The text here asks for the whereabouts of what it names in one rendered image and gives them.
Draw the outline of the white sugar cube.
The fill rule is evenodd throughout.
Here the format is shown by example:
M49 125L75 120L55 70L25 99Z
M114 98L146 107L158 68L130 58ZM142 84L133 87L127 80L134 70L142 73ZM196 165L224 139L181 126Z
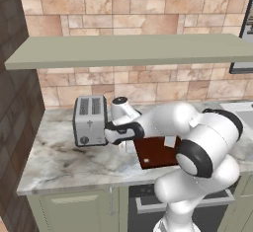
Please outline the white sugar cube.
M176 137L175 136L166 136L164 140L164 145L168 147L173 147L175 144Z

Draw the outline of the pale grey sink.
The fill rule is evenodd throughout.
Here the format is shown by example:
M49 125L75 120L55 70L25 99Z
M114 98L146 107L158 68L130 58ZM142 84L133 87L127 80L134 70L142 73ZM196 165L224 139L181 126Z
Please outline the pale grey sink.
M248 127L253 129L253 102L222 103L221 106L236 114Z

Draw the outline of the grey-green wall shelf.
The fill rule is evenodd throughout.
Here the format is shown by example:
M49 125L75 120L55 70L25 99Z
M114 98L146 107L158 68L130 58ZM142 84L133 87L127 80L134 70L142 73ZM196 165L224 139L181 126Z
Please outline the grey-green wall shelf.
M231 62L248 56L232 34L30 37L5 61L8 70Z

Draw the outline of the silver two-slot toaster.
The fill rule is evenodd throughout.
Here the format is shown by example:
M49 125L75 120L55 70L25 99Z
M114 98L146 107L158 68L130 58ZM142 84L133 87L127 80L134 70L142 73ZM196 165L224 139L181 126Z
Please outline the silver two-slot toaster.
M104 128L108 122L107 100L103 95L80 96L73 111L73 134L77 147L105 146Z

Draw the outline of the black dishwasher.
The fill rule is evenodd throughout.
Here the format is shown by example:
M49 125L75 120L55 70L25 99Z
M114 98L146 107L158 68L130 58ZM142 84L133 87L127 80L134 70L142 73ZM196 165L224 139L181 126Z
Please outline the black dishwasher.
M235 202L235 186L207 195L196 207L193 221L201 232L217 232L228 206ZM164 215L166 204L154 194L154 185L128 188L128 231L152 232L154 225Z

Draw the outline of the grey-green cupboard door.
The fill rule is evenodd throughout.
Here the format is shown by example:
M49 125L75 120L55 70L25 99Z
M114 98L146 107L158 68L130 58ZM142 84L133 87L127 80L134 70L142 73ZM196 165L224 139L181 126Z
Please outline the grey-green cupboard door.
M242 174L217 232L253 232L253 175Z
M108 191L29 195L40 232L104 232L111 211Z

